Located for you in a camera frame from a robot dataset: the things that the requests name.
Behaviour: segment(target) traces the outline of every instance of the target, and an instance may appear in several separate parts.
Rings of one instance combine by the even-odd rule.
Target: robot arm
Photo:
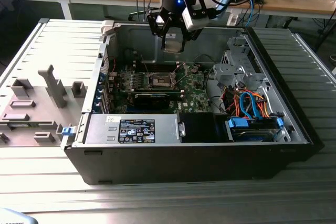
[[[210,19],[216,18],[228,6],[217,2],[223,6],[220,10],[213,7],[207,8],[205,0],[162,0],[162,6],[157,10],[150,10],[147,19],[154,36],[162,38],[161,49],[166,49],[166,34],[171,27],[180,28],[183,41],[180,52],[184,50],[185,43],[189,40],[196,40],[202,29],[209,23]],[[159,26],[156,22],[161,17],[164,24]]]

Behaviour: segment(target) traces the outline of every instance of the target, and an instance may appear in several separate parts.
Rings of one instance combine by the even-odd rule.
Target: power supply label
[[[121,144],[155,143],[155,120],[120,120],[118,142]]]

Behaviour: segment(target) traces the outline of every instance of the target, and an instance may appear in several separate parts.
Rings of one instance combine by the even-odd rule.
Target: blue latch
[[[74,136],[76,133],[76,127],[64,127],[62,129],[62,136]]]
[[[230,128],[235,128],[235,127],[248,128],[248,122],[245,118],[231,118],[229,120],[229,127]]]
[[[278,118],[278,119],[277,119],[277,123],[278,123],[278,125],[279,125],[280,128],[282,128],[282,127],[284,126],[284,125],[283,125],[283,124],[284,124],[284,123],[283,123],[283,120],[282,120],[281,118]]]

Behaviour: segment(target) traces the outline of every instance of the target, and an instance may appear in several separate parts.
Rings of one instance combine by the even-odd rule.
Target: table leg
[[[70,11],[70,1],[69,0],[58,0],[58,2],[61,4],[62,11],[64,14],[64,19],[72,19],[71,11]]]

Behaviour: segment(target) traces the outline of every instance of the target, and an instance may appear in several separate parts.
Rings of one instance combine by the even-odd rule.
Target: motherboard
[[[133,64],[109,74],[112,113],[210,112],[199,65]]]

